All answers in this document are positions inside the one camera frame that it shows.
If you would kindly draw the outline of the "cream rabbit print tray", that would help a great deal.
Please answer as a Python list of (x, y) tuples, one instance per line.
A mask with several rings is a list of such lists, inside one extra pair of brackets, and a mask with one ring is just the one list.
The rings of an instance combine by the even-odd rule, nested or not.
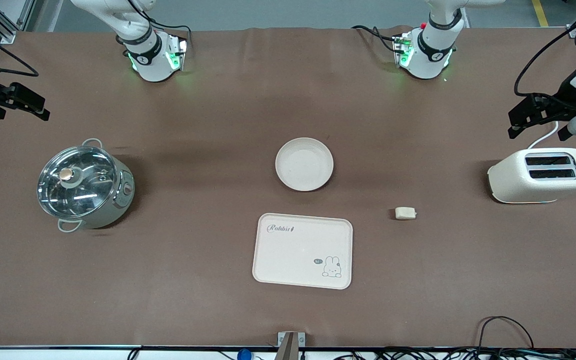
[(354, 227), (347, 219), (265, 213), (257, 223), (253, 278), (260, 283), (345, 290)]

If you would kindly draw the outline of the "brown table cover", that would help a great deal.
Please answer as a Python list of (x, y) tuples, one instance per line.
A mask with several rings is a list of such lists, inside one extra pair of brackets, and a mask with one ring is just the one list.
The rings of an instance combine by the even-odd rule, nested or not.
[[(365, 32), (198, 32), (185, 72), (142, 80), (109, 32), (25, 32), (49, 121), (0, 120), (0, 345), (473, 346), (507, 316), (537, 347), (576, 347), (576, 193), (497, 203), (487, 170), (549, 131), (509, 139), (516, 76), (553, 28), (467, 29), (441, 78), (417, 80)], [(57, 153), (87, 139), (135, 181), (125, 214), (58, 229), (37, 198)], [(286, 187), (275, 157), (321, 141), (320, 189)], [(576, 148), (576, 136), (543, 146)], [(394, 217), (412, 207), (416, 219)], [(254, 279), (263, 214), (345, 219), (343, 290)]]

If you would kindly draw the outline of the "silver electric cooking pot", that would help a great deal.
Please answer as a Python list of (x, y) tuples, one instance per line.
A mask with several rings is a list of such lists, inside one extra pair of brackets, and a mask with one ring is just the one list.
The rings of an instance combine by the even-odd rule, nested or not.
[[(81, 145), (90, 145), (105, 150), (103, 142), (95, 137), (86, 139)], [(118, 158), (105, 150), (116, 163), (118, 175), (115, 178), (115, 189), (103, 205), (92, 213), (76, 219), (56, 218), (57, 227), (63, 233), (69, 234), (82, 229), (98, 229), (118, 221), (133, 202), (136, 184), (132, 171)]]

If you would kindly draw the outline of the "round white plate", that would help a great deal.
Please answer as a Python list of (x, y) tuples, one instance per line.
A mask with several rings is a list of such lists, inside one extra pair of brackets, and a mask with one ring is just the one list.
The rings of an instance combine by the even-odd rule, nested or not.
[(279, 149), (275, 173), (288, 188), (298, 192), (317, 191), (329, 182), (334, 157), (327, 146), (312, 137), (297, 137)]

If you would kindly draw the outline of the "glass pot lid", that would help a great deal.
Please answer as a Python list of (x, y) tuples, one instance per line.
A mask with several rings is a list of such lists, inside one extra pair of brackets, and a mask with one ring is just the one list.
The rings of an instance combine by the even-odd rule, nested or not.
[(114, 192), (117, 164), (102, 148), (71, 146), (41, 169), (38, 203), (46, 214), (73, 220), (102, 207)]

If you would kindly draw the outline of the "cream two-slot toaster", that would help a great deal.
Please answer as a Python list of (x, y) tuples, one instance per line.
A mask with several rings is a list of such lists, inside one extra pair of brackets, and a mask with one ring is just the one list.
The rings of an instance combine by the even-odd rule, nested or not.
[(576, 148), (528, 148), (491, 166), (487, 182), (501, 203), (547, 204), (576, 192)]

